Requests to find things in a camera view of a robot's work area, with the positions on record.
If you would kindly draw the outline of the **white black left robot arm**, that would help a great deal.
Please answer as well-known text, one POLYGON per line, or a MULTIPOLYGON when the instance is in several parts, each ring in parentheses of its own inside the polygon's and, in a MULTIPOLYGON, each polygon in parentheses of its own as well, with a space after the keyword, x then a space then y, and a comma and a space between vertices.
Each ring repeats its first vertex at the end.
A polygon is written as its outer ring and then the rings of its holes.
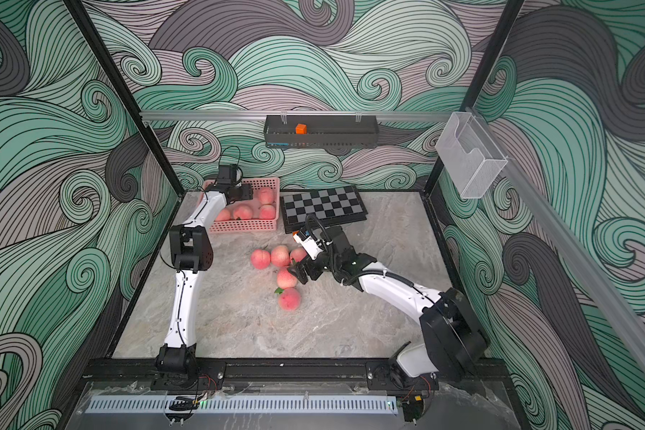
POLYGON ((208 230, 229 204, 253 197, 252 186, 243 184, 242 177, 239 166, 220 165, 217 178, 202 191, 200 204, 184 222, 169 231, 175 297, 156 368, 161 379, 181 388, 199 386, 195 319, 200 279, 211 268, 214 258, 208 230))

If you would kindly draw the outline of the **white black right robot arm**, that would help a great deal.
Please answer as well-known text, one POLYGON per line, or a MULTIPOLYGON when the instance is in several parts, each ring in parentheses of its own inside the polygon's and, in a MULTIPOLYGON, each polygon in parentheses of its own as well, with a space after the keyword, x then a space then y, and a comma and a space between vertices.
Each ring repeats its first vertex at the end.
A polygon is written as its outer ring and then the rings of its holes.
POLYGON ((429 376, 460 381, 476 374, 489 340, 462 292, 434 290, 391 271, 374 256, 357 252, 339 226, 319 234, 302 229, 292 236, 306 251, 288 269, 299 282, 316 281, 329 272, 340 285, 379 297, 417 323, 421 342, 404 344, 388 359, 388 376, 396 386, 429 376))

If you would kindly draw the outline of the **peach with leaf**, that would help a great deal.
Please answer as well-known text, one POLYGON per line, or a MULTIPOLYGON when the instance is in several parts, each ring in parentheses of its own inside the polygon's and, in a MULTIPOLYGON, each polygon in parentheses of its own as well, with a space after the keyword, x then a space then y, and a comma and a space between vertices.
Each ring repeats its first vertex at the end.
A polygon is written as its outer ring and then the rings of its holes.
POLYGON ((303 261, 307 257, 307 252, 303 247, 298 247, 290 252, 290 260, 295 263, 303 261))
POLYGON ((265 204, 259 208, 260 220, 275 220, 277 217, 277 209, 272 204, 265 204))

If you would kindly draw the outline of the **peach cracked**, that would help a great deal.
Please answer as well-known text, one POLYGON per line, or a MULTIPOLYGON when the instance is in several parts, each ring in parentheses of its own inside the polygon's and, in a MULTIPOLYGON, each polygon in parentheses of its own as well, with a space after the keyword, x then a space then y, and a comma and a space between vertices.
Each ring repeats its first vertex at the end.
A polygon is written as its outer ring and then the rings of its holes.
POLYGON ((301 295, 296 288, 277 288, 275 295, 282 310, 294 311, 300 307, 301 295))

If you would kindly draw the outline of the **peach with leaf back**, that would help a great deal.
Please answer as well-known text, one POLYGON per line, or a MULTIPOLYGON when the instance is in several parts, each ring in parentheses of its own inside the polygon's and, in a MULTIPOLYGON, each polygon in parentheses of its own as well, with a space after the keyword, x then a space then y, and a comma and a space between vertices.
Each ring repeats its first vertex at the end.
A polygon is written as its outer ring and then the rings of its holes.
POLYGON ((260 220, 275 220, 277 217, 277 209, 272 204, 265 204, 259 208, 260 220))

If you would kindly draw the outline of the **peach pale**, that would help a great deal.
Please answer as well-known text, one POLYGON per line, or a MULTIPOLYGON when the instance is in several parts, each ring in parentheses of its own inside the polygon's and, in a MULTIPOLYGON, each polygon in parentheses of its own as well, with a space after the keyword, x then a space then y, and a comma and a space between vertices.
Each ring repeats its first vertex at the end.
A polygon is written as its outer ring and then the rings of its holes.
POLYGON ((271 263, 279 268, 290 265, 290 251, 286 245, 277 245, 271 252, 271 263))

